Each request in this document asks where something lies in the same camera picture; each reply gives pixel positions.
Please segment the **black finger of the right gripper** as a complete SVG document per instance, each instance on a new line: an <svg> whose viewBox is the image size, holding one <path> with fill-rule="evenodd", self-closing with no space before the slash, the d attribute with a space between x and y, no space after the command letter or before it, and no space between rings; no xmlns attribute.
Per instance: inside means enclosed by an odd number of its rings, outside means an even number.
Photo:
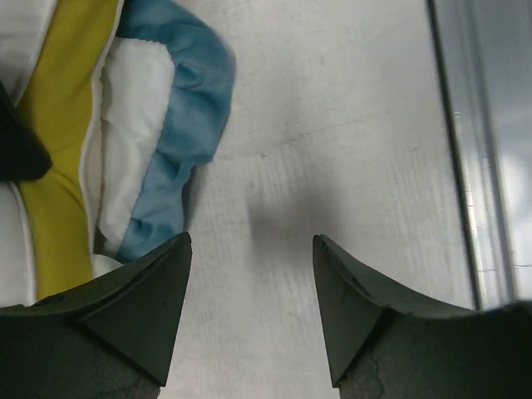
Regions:
<svg viewBox="0 0 532 399"><path fill-rule="evenodd" d="M19 116L1 84L0 173L2 182L35 181L52 167L44 144Z"/></svg>

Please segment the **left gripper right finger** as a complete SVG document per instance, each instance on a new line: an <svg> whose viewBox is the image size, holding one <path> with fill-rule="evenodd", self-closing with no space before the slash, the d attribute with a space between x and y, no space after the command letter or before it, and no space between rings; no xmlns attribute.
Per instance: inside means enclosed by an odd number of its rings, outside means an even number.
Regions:
<svg viewBox="0 0 532 399"><path fill-rule="evenodd" d="M313 272L333 387L343 398L528 398L531 304L487 311L418 293L325 235Z"/></svg>

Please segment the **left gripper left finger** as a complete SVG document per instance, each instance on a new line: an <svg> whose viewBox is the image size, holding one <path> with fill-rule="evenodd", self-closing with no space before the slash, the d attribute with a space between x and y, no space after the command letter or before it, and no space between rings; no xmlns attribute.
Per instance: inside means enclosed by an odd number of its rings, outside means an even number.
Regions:
<svg viewBox="0 0 532 399"><path fill-rule="evenodd" d="M81 286L1 311L4 398L154 398L168 380L190 276L176 235Z"/></svg>

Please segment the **white pillow yellow edge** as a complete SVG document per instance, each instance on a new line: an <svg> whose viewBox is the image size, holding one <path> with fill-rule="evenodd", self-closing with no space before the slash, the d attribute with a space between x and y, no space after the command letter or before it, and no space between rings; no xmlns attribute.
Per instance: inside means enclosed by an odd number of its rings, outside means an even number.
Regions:
<svg viewBox="0 0 532 399"><path fill-rule="evenodd" d="M36 301L93 276L102 180L101 72L120 1L4 1L1 81L51 169L1 181L1 304Z"/></svg>

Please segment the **blue white bear pillowcase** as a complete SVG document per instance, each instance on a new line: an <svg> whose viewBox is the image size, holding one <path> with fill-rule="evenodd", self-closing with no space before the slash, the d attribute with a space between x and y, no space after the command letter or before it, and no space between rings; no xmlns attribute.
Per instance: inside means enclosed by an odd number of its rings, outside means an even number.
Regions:
<svg viewBox="0 0 532 399"><path fill-rule="evenodd" d="M103 251L138 259L185 229L184 190L229 118L234 56L172 1L127 1L102 71Z"/></svg>

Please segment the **aluminium front rail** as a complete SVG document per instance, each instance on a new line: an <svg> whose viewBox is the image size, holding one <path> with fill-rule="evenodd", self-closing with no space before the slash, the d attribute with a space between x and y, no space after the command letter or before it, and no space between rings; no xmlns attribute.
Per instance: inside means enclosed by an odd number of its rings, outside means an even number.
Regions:
<svg viewBox="0 0 532 399"><path fill-rule="evenodd" d="M531 4L431 1L476 306L531 298Z"/></svg>

